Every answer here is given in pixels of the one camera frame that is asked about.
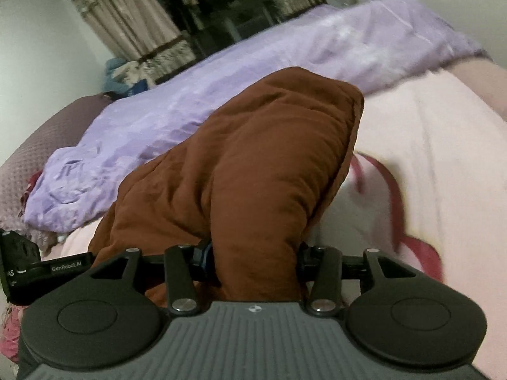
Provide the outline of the brown padded jacket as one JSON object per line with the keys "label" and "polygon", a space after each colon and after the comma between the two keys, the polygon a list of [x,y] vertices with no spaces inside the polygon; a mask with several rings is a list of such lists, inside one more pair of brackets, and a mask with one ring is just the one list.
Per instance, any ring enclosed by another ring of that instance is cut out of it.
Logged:
{"label": "brown padded jacket", "polygon": [[255,82],[122,181],[89,244],[95,260],[208,240],[214,299],[300,299],[297,250],[344,182],[363,103],[302,68]]}

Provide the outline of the purple duvet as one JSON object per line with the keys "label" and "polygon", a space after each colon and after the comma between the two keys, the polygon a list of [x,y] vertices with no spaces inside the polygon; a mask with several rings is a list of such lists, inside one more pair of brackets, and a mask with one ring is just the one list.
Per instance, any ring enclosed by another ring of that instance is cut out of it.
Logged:
{"label": "purple duvet", "polygon": [[46,161],[23,221],[68,233],[102,215],[132,170],[189,138],[217,108],[275,71],[301,67],[370,94],[484,55],[477,41],[419,0],[321,5],[112,102],[75,146],[57,149]]}

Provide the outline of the pink princess blanket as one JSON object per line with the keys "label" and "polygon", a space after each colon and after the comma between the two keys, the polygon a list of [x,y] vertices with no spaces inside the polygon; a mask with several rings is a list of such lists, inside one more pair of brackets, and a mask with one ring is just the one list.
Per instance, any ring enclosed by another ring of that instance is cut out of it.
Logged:
{"label": "pink princess blanket", "polygon": [[[488,320],[475,363],[505,378],[505,121],[446,71],[363,99],[348,173],[305,240],[377,247],[470,296]],[[104,216],[64,253],[90,251]]]}

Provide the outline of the left beige curtain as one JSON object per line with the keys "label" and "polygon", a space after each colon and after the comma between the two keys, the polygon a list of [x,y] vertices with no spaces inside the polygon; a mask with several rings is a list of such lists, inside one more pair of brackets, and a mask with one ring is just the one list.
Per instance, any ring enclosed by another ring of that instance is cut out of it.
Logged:
{"label": "left beige curtain", "polygon": [[118,58],[139,64],[152,81],[198,61],[190,38],[157,0],[72,0],[82,19]]}

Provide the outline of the dark red garment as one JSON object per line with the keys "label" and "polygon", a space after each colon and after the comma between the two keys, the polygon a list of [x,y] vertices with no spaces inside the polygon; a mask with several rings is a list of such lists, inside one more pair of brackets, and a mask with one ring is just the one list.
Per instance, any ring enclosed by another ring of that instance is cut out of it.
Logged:
{"label": "dark red garment", "polygon": [[25,190],[23,191],[23,194],[20,198],[21,208],[20,208],[20,212],[18,214],[19,217],[23,217],[23,214],[25,213],[25,210],[26,210],[28,198],[31,195],[31,193],[33,192],[35,185],[36,185],[37,181],[39,180],[42,173],[43,173],[42,170],[38,170],[36,173],[34,173],[28,179],[28,184],[27,184],[27,186],[26,186]]}

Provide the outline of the clothes pile by curtain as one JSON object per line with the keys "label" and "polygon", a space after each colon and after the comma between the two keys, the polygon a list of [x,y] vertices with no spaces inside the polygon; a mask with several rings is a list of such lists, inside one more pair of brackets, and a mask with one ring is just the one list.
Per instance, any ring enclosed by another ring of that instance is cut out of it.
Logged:
{"label": "clothes pile by curtain", "polygon": [[133,96],[156,86],[145,64],[112,58],[106,61],[102,91],[120,97]]}

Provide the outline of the quilted mauve headboard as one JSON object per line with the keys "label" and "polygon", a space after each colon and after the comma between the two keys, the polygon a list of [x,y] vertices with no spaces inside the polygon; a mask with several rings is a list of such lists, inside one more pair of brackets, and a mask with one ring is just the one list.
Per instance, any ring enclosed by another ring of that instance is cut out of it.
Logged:
{"label": "quilted mauve headboard", "polygon": [[52,153],[75,146],[91,122],[112,103],[99,93],[85,96],[50,117],[1,165],[1,229],[15,231],[46,250],[57,243],[57,235],[40,231],[22,221],[22,195],[29,179],[43,169]]}

